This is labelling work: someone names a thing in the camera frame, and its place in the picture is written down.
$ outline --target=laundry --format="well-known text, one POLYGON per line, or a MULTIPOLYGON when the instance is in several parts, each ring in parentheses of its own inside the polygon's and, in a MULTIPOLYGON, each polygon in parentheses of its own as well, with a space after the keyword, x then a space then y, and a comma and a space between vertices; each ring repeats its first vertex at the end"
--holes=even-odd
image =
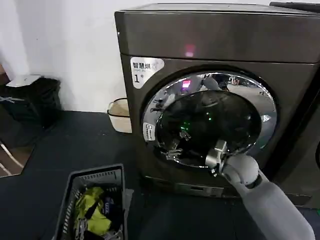
POLYGON ((122 193, 118 187, 103 189, 95 186, 87 189, 75 204, 75 239, 98 240, 122 236, 121 202, 122 193))

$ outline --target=washing machine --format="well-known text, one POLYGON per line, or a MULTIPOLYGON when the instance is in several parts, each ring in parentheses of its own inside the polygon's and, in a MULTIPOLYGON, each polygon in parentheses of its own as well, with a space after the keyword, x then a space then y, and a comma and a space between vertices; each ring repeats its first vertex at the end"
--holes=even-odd
POLYGON ((136 161, 152 186, 234 197, 206 167, 267 164, 319 68, 320 15, 254 4, 150 4, 115 13, 136 161))
POLYGON ((305 208, 320 208, 320 107, 316 109, 296 136, 284 164, 273 180, 291 201, 305 208))

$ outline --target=wicker basket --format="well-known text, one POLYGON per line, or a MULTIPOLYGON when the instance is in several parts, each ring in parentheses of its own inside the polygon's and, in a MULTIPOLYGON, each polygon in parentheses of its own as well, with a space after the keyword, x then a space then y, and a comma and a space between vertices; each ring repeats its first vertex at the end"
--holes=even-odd
POLYGON ((128 100, 119 98, 109 104, 107 111, 112 126, 117 132, 132 133, 128 100))

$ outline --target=pink indicator light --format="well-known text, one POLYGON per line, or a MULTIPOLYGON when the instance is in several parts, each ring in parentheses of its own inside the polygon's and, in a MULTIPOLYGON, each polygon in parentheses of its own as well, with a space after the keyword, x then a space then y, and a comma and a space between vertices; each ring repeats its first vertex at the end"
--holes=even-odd
POLYGON ((182 87, 187 89, 190 86, 191 80, 184 80, 182 81, 182 87))

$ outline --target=white wall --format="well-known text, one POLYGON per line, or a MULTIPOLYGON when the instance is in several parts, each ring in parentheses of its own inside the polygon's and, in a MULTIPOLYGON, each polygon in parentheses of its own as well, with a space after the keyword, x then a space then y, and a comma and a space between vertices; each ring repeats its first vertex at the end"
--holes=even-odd
POLYGON ((126 95, 114 12, 157 2, 188 0, 1 0, 0 61, 13 77, 29 72, 61 79, 65 110, 104 112, 109 102, 126 95))
POLYGON ((29 72, 14 0, 0 1, 0 64, 11 80, 29 72))

